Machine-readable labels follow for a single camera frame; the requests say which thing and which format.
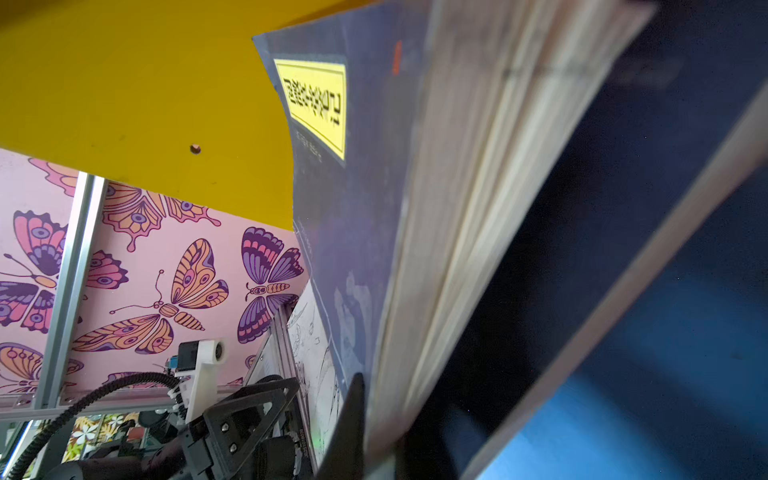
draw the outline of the book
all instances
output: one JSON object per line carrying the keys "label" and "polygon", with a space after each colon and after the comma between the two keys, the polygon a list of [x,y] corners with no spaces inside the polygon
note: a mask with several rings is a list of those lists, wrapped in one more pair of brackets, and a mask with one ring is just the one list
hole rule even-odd
{"label": "book", "polygon": [[342,394],[385,452],[646,3],[383,2],[254,37],[293,145],[294,230]]}

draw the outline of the yellow board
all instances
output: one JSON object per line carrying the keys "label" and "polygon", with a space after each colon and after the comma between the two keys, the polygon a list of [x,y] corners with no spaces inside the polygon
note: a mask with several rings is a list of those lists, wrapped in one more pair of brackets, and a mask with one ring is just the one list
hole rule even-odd
{"label": "yellow board", "polygon": [[291,117],[344,160],[346,68],[321,61],[275,60]]}
{"label": "yellow board", "polygon": [[291,229],[287,122],[251,38],[364,3],[0,0],[0,147]]}

